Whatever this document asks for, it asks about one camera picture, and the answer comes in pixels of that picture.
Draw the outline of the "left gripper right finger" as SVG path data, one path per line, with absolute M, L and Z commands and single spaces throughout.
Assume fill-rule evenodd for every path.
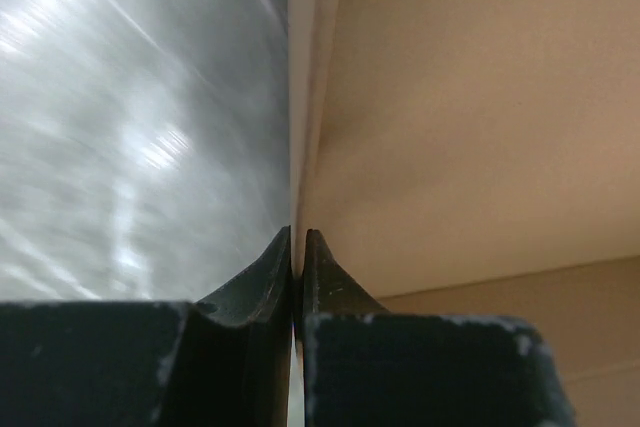
M 552 351 L 525 320 L 393 313 L 306 235 L 296 337 L 309 426 L 572 426 Z

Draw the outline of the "brown cardboard box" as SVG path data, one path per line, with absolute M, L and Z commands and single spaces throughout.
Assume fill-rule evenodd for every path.
M 639 0 L 338 0 L 307 222 L 390 309 L 551 344 L 639 422 Z

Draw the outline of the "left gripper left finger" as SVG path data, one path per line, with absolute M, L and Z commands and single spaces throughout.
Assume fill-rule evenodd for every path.
M 5 426 L 283 426 L 292 334 L 290 231 L 188 301 L 1 306 Z

